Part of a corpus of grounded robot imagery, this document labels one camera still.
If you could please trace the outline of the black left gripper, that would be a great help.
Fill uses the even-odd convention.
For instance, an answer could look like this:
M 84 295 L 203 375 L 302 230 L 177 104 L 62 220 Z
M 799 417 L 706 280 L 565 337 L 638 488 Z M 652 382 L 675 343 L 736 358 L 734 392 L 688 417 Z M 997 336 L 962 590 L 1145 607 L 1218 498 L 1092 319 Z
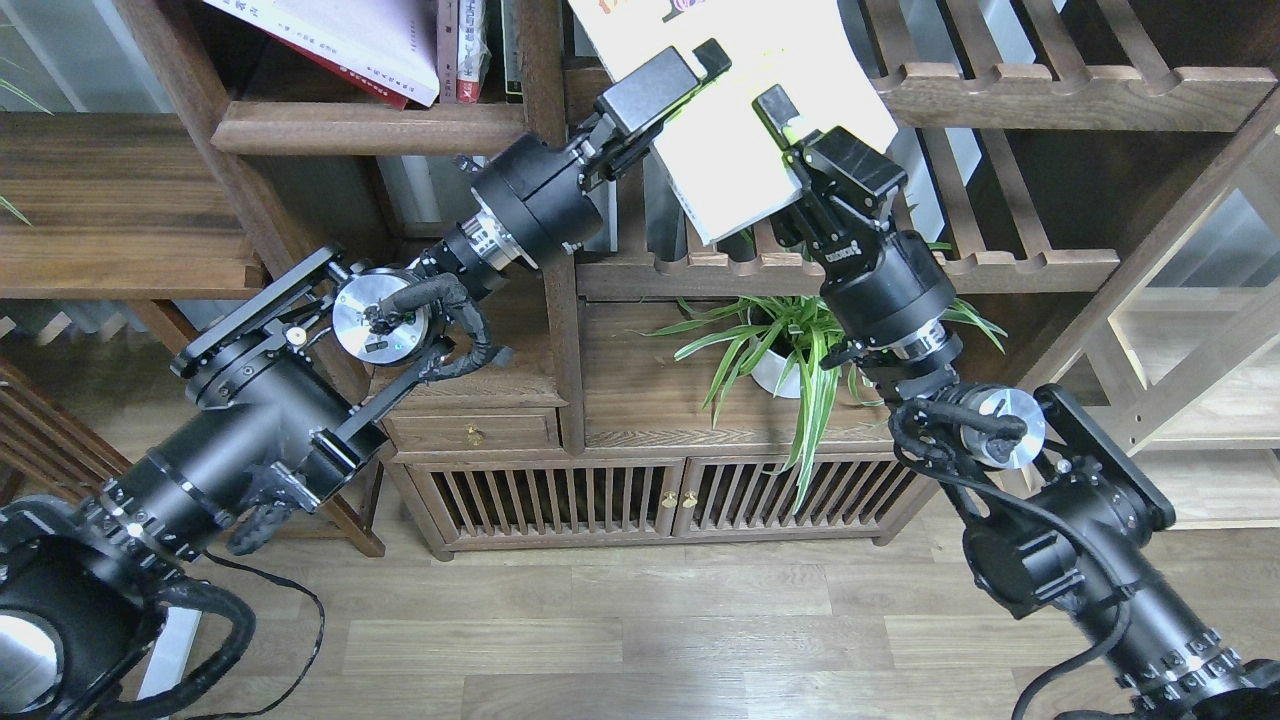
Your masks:
M 692 49 L 699 76 L 672 46 L 614 82 L 562 149 L 524 135 L 475 176 L 479 210 L 470 219 L 470 264 L 500 272 L 547 263 L 591 238 L 602 215 L 589 193 L 650 150 L 666 122 L 732 65 L 717 38 Z

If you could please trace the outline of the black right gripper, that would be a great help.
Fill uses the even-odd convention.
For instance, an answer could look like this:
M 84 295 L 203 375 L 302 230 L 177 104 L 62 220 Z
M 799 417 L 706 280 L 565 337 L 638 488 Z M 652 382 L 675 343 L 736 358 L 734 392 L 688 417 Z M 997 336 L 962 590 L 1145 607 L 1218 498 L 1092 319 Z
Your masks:
M 800 183 L 774 215 L 774 238 L 820 265 L 820 296 L 846 337 L 876 350 L 943 347 L 941 316 L 956 290 L 923 238 L 890 215 L 905 170 L 842 127 L 806 135 L 781 85 L 751 108 Z

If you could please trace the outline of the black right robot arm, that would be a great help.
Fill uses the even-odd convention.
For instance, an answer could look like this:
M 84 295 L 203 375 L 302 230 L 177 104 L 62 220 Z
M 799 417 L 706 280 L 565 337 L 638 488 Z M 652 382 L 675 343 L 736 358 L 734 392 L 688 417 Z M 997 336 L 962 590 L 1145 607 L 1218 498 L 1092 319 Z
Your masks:
M 1174 524 L 1169 498 L 1061 386 L 959 379 L 963 345 L 941 323 L 954 284 L 890 217 L 904 169 L 840 126 L 815 128 L 780 86 L 753 106 L 800 186 L 772 224 L 823 266 L 820 296 L 844 331 L 814 359 L 870 379 L 896 456 L 963 519 L 975 584 L 1015 618 L 1060 609 L 1091 641 L 1034 679 L 1012 716 L 1103 659 L 1134 719 L 1275 719 L 1277 662 L 1243 661 L 1142 553 Z

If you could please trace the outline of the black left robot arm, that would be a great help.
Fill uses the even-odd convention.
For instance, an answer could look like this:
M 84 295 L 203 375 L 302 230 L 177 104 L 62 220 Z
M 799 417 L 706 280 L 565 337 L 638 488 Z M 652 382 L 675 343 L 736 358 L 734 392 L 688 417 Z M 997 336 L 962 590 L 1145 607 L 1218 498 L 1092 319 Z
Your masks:
M 407 266 L 346 265 L 326 246 L 172 364 L 198 414 L 78 506 L 3 510 L 3 716 L 156 719 L 243 657 L 250 606 L 193 579 L 312 512 L 387 442 L 415 387 L 503 363 L 481 301 L 602 227 L 589 193 L 644 158 L 668 119 L 731 67 L 714 40 L 664 47 L 617 79 L 562 149 L 521 136 L 474 178 L 477 211 Z

